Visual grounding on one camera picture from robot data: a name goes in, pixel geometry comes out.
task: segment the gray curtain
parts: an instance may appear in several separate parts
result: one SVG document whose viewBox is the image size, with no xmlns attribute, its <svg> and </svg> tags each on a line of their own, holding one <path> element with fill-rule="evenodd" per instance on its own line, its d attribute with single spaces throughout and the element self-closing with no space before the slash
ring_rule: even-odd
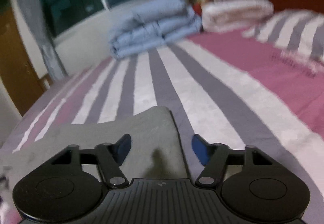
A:
<svg viewBox="0 0 324 224">
<path fill-rule="evenodd" d="M 30 32 L 42 53 L 48 74 L 53 81 L 61 80 L 67 76 L 48 34 L 43 17 L 41 0 L 17 0 Z"/>
</svg>

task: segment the striped pillow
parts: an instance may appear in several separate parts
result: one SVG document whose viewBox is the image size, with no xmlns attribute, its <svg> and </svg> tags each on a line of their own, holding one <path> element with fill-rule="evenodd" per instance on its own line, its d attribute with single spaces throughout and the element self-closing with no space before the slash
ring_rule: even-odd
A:
<svg viewBox="0 0 324 224">
<path fill-rule="evenodd" d="M 298 52 L 312 59 L 324 61 L 324 15 L 309 10 L 285 10 L 274 14 L 266 22 L 243 32 L 262 43 Z"/>
</svg>

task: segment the crosshair logo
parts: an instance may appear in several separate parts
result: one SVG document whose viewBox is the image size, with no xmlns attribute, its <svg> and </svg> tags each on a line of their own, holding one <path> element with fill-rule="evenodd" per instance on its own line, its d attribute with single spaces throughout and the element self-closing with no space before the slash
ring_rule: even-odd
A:
<svg viewBox="0 0 324 224">
<path fill-rule="evenodd" d="M 159 186 L 165 186 L 165 185 L 166 185 L 166 183 L 165 183 L 165 182 L 163 182 L 163 181 L 161 181 L 161 182 L 159 182 L 159 183 L 158 183 L 158 185 L 159 185 Z"/>
</svg>

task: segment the pink bed sheet section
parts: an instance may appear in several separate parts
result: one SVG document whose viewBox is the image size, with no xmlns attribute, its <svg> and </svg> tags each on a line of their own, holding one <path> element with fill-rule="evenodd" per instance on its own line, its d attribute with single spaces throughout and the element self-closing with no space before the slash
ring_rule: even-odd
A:
<svg viewBox="0 0 324 224">
<path fill-rule="evenodd" d="M 311 74 L 307 67 L 281 59 L 280 49 L 244 38 L 241 32 L 203 33 L 190 40 L 249 73 L 324 139 L 324 74 Z"/>
</svg>

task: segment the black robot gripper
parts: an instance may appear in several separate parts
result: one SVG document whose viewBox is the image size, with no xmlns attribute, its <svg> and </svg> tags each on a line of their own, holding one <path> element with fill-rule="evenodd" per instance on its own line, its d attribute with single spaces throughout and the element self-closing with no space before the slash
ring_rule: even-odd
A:
<svg viewBox="0 0 324 224">
<path fill-rule="evenodd" d="M 21 179 L 13 189 L 22 224 L 302 224 L 310 193 L 296 175 L 255 146 L 231 150 L 199 135 L 192 148 L 205 166 L 189 179 L 133 179 L 119 166 L 131 137 L 80 150 L 68 146 Z M 101 182 L 82 170 L 97 165 Z M 242 171 L 226 180 L 228 165 Z"/>
</svg>

